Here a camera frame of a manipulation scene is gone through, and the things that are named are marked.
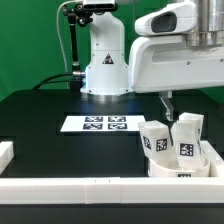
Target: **white robot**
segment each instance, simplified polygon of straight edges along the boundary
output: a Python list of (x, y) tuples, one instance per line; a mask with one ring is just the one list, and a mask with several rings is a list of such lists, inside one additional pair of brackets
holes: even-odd
[(224, 1), (170, 3), (136, 21), (129, 77), (137, 93), (162, 92), (172, 120), (172, 90), (224, 85)]
[[(124, 25), (111, 14), (118, 9), (118, 3), (130, 2), (133, 1), (83, 0), (74, 9), (66, 9), (65, 15), (68, 16), (71, 32), (74, 31), (76, 22), (80, 26), (90, 26), (91, 61), (85, 70), (86, 82), (81, 88), (83, 95), (94, 96), (95, 99), (115, 99), (116, 96), (132, 92), (128, 80), (128, 65), (124, 60)], [(77, 51), (74, 33), (71, 38), (74, 53)], [(76, 56), (73, 57), (73, 74), (83, 75), (79, 71)]]

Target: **black tabletop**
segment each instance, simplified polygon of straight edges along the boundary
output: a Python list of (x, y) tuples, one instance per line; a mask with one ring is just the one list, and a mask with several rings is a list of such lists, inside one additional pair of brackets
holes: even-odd
[[(203, 114), (202, 139), (224, 152), (224, 116), (219, 105), (200, 91), (174, 93), (179, 113)], [(68, 90), (24, 90), (0, 103), (0, 140), (12, 140), (15, 158), (2, 177), (144, 177), (139, 132), (69, 132), (60, 129), (67, 115), (144, 115), (165, 118), (158, 94), (135, 94), (118, 102), (83, 99)]]
[[(174, 92), (179, 113), (203, 114), (202, 139), (222, 155), (224, 116), (200, 91)], [(158, 94), (135, 94), (119, 102), (82, 99), (67, 90), (24, 90), (0, 103), (0, 140), (14, 142), (15, 158), (1, 178), (144, 177), (139, 132), (61, 133), (67, 115), (144, 115), (165, 118)], [(2, 223), (223, 223), (222, 204), (1, 205)]]

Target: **white container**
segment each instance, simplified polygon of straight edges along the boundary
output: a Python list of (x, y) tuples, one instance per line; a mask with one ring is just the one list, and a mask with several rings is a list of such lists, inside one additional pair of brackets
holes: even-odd
[(210, 160), (206, 155), (203, 155), (205, 163), (201, 170), (188, 170), (179, 167), (176, 162), (159, 162), (151, 160), (149, 164), (150, 177), (209, 177)]

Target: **white border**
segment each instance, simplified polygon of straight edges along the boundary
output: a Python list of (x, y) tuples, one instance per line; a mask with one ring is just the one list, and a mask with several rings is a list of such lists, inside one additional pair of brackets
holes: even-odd
[(224, 203), (224, 161), (201, 143), (214, 177), (2, 178), (0, 204)]

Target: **robot warning label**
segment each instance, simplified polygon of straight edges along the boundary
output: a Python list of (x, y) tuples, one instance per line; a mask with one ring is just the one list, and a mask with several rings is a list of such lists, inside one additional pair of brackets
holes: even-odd
[(85, 122), (103, 122), (103, 117), (86, 117)]
[(164, 139), (158, 139), (156, 141), (156, 151), (160, 152), (163, 150), (167, 150), (167, 138)]
[(148, 149), (151, 150), (152, 148), (151, 148), (149, 139), (146, 138), (145, 136), (143, 136), (143, 140), (144, 140), (144, 145), (145, 145), (145, 147), (147, 147)]
[(108, 65), (112, 65), (112, 64), (114, 64), (114, 62), (113, 62), (113, 60), (112, 60), (110, 54), (108, 54), (108, 55), (106, 56), (106, 58), (105, 58), (104, 61), (103, 61), (103, 64), (108, 64)]
[(126, 117), (108, 117), (108, 122), (126, 122)]
[(103, 124), (84, 124), (83, 125), (83, 130), (102, 130), (103, 129)]
[(194, 156), (194, 145), (180, 143), (180, 156), (193, 157)]

